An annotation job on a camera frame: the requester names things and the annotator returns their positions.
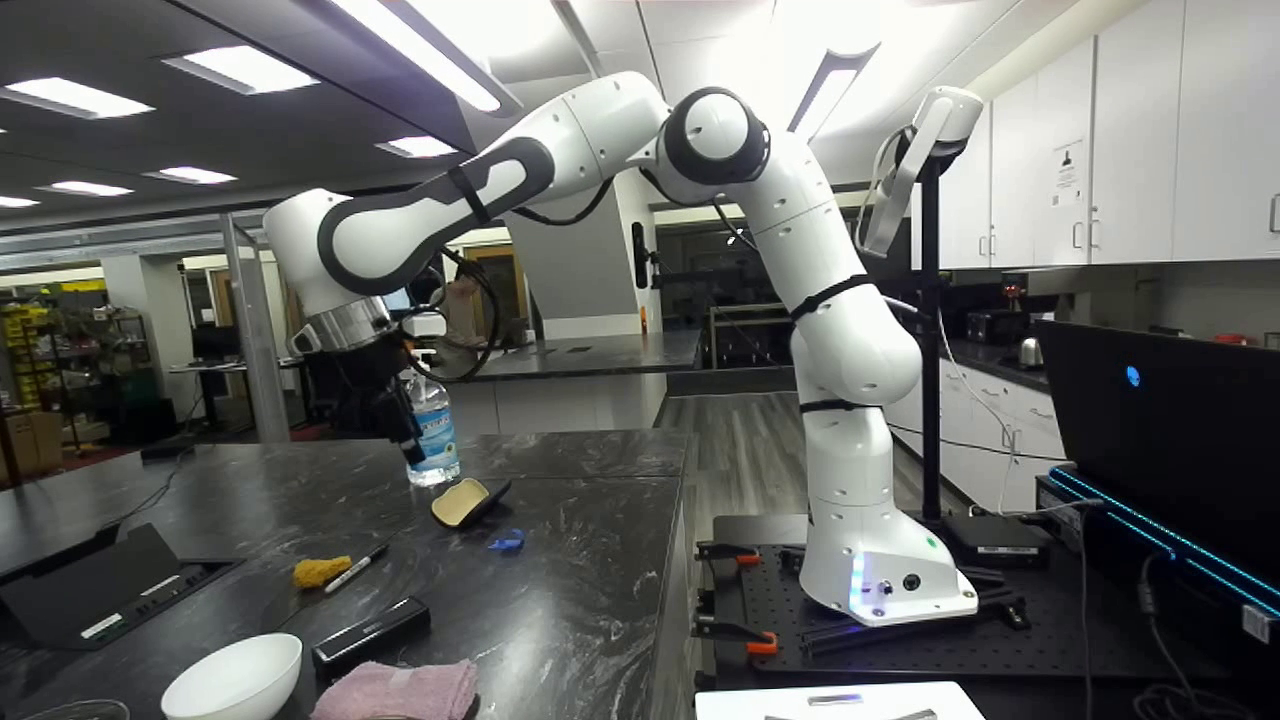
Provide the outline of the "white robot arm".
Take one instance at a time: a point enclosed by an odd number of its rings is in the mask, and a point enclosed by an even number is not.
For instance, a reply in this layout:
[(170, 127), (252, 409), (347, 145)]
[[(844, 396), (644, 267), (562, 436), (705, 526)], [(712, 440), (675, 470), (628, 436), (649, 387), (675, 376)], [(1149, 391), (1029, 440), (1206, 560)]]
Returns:
[(295, 354), (347, 360), (366, 386), (397, 382), (388, 293), (423, 277), (455, 238), (625, 171), (688, 203), (741, 207), (802, 402), (802, 594), (863, 627), (975, 618), (982, 594), (952, 550), (892, 498), (887, 409), (920, 386), (923, 349), (863, 259), (895, 242), (914, 186), (892, 181), (873, 230), (853, 232), (809, 139), (729, 87), (663, 100), (649, 78), (612, 73), (545, 100), (411, 190), (279, 202), (268, 248), (303, 304)]

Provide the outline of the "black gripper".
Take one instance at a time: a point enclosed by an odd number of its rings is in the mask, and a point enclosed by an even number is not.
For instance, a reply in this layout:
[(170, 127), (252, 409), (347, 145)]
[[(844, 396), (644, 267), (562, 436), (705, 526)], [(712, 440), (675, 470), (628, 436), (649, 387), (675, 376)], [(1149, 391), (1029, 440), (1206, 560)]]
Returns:
[(333, 436), (411, 440), (411, 405), (399, 387), (403, 354), (375, 339), (357, 354), (317, 354), (303, 360), (314, 411)]

